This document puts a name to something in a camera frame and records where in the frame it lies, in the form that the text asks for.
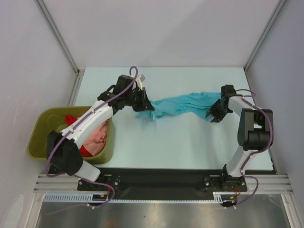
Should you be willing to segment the turquoise t shirt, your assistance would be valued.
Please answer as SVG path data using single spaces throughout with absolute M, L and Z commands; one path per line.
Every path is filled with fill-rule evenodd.
M 207 111 L 221 98 L 220 93 L 201 92 L 180 95 L 151 101 L 153 111 L 142 111 L 136 115 L 138 119 L 155 121 L 166 116 L 178 116 L 185 113 L 194 113 L 203 120 L 208 120 Z

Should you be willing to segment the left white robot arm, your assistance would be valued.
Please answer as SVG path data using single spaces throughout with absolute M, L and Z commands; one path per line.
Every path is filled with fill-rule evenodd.
M 132 107 L 136 112 L 154 110 L 145 88 L 125 89 L 116 95 L 105 91 L 72 125 L 59 133 L 51 131 L 47 137 L 46 174 L 49 177 L 56 176 L 49 174 L 50 165 L 53 165 L 69 176 L 87 180 L 93 189 L 101 189 L 105 184 L 105 178 L 100 175 L 97 167 L 84 161 L 80 148 L 101 123 L 112 118 L 125 106 Z

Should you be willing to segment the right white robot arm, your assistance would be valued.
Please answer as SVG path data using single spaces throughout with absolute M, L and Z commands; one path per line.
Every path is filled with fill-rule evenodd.
M 222 95 L 207 111 L 206 118 L 219 123 L 229 113 L 239 119 L 237 130 L 238 148 L 230 161 L 224 165 L 215 182 L 224 191 L 246 189 L 245 171 L 253 158 L 268 150 L 273 143 L 273 112 L 261 109 L 238 94 Z

